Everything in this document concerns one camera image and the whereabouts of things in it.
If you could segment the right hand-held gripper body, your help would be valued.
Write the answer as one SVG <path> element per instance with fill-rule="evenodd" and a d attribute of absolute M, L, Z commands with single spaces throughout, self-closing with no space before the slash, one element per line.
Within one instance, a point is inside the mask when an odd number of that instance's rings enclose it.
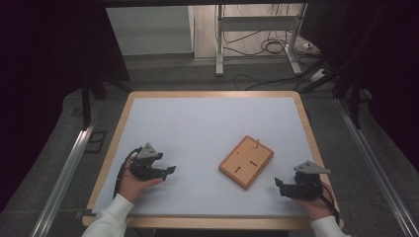
<path fill-rule="evenodd" d="M 315 200 L 323 193 L 321 174 L 330 174 L 331 171 L 321 167 L 311 161 L 306 161 L 293 168 L 294 184 L 286 185 L 282 189 L 287 189 L 291 198 L 303 200 Z"/>

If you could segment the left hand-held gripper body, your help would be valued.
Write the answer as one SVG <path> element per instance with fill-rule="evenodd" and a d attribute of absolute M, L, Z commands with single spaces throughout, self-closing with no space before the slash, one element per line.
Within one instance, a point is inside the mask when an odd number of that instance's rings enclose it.
<path fill-rule="evenodd" d="M 143 147 L 136 148 L 132 151 L 134 158 L 130 163 L 130 171 L 132 174 L 141 181 L 149 181 L 152 179 L 158 179 L 157 170 L 152 167 L 155 162 L 152 157 L 156 156 L 157 152 L 149 142 Z"/>

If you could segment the wooden picture frame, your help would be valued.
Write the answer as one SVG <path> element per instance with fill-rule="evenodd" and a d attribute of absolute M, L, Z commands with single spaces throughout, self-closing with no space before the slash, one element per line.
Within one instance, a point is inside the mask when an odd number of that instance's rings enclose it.
<path fill-rule="evenodd" d="M 248 190 L 274 156 L 258 139 L 246 135 L 220 162 L 218 170 Z"/>

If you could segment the person's left hand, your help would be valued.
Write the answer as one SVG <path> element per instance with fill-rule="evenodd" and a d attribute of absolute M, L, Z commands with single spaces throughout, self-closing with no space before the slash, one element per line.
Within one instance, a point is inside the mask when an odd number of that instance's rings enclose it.
<path fill-rule="evenodd" d="M 132 160 L 133 158 L 129 157 L 126 161 L 119 186 L 119 194 L 128 201 L 135 203 L 147 188 L 162 183 L 163 179 L 158 178 L 149 181 L 137 179 L 129 169 Z"/>

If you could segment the person's right hand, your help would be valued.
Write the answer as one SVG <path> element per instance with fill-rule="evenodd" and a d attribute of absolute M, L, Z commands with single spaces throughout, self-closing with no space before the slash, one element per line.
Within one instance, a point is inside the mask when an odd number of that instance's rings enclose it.
<path fill-rule="evenodd" d="M 332 195 L 331 187 L 326 183 L 322 183 L 323 193 L 322 195 L 330 202 L 334 202 L 334 196 Z M 333 213 L 329 206 L 321 199 L 316 200 L 303 200 L 295 199 L 307 212 L 311 221 L 318 220 L 323 217 L 333 216 Z"/>

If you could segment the white table mat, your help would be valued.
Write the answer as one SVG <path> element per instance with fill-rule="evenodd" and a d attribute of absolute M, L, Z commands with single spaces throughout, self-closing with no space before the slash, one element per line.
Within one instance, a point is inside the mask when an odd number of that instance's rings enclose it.
<path fill-rule="evenodd" d="M 274 152 L 248 190 L 222 174 L 219 163 L 245 136 Z M 305 216 L 281 196 L 275 181 L 293 182 L 294 167 L 312 159 L 308 139 L 291 98 L 148 98 L 130 108 L 114 161 L 93 207 L 113 199 L 120 167 L 133 149 L 150 143 L 162 153 L 155 167 L 173 167 L 165 182 L 137 201 L 139 215 Z"/>

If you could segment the black floor socket cover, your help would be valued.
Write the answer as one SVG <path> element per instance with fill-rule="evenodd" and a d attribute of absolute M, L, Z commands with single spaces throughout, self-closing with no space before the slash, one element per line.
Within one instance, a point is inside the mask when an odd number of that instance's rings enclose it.
<path fill-rule="evenodd" d="M 105 131 L 94 131 L 85 147 L 85 153 L 100 153 L 105 142 L 107 133 Z"/>

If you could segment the black metal stand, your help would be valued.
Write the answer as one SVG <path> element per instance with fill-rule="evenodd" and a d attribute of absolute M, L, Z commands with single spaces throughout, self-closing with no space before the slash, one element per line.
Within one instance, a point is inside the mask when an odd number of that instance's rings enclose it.
<path fill-rule="evenodd" d="M 90 93 L 98 100 L 104 100 L 107 96 L 106 89 L 102 80 L 98 76 L 85 76 L 82 80 L 81 93 L 82 93 L 82 109 L 83 109 L 83 126 L 82 130 L 86 130 L 91 123 L 91 101 Z"/>
<path fill-rule="evenodd" d="M 343 98 L 350 91 L 350 119 L 356 129 L 361 128 L 359 123 L 360 89 L 360 81 L 354 74 L 348 74 L 340 76 L 332 90 L 335 98 Z"/>

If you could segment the white power strip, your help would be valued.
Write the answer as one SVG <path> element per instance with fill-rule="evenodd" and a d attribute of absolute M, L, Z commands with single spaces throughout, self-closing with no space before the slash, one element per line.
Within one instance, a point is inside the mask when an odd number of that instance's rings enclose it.
<path fill-rule="evenodd" d="M 328 69 L 320 68 L 317 72 L 315 72 L 309 79 L 310 82 L 315 82 L 321 79 L 323 76 L 329 73 Z"/>

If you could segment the white panel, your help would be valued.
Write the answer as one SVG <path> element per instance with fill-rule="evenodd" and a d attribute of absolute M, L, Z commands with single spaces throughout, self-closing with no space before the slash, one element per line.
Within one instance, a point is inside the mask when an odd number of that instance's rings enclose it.
<path fill-rule="evenodd" d="M 193 51 L 187 6 L 107 8 L 123 55 Z"/>

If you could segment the dark curtain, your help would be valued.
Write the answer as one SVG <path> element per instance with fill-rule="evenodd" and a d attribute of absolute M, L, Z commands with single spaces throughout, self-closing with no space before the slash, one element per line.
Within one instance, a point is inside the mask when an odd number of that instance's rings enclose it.
<path fill-rule="evenodd" d="M 356 75 L 369 109 L 419 169 L 419 0 L 331 0 L 309 3 L 300 35 L 333 67 L 359 46 Z"/>
<path fill-rule="evenodd" d="M 78 0 L 0 0 L 0 212 L 37 160 L 63 99 L 129 79 L 107 10 Z"/>

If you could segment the aluminium rail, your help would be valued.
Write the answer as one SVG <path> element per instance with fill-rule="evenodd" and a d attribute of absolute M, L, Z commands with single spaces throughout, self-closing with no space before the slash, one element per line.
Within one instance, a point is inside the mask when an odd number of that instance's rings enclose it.
<path fill-rule="evenodd" d="M 397 193 L 393 184 L 388 176 L 385 174 L 384 169 L 379 163 L 375 153 L 370 147 L 362 131 L 355 126 L 350 118 L 350 109 L 342 99 L 335 99 L 334 102 L 339 108 L 345 124 L 349 128 L 353 139 L 357 143 L 364 159 L 371 170 L 379 189 L 381 190 L 386 202 L 389 205 L 397 223 L 399 224 L 405 237 L 419 237 L 419 227 L 402 200 L 401 196 Z"/>
<path fill-rule="evenodd" d="M 96 121 L 92 119 L 88 125 L 79 132 L 30 237 L 47 236 L 95 125 Z"/>

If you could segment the white metal desk frame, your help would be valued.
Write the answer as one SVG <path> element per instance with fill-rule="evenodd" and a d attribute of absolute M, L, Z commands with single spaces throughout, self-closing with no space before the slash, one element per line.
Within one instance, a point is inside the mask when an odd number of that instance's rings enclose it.
<path fill-rule="evenodd" d="M 291 31 L 290 42 L 285 45 L 285 53 L 295 75 L 302 71 L 294 53 L 294 45 L 303 20 L 307 4 L 300 5 L 295 16 L 259 16 L 259 17 L 223 17 L 222 6 L 217 6 L 216 19 L 216 56 L 215 75 L 223 75 L 223 47 L 222 34 L 225 32 L 250 32 L 250 31 Z"/>

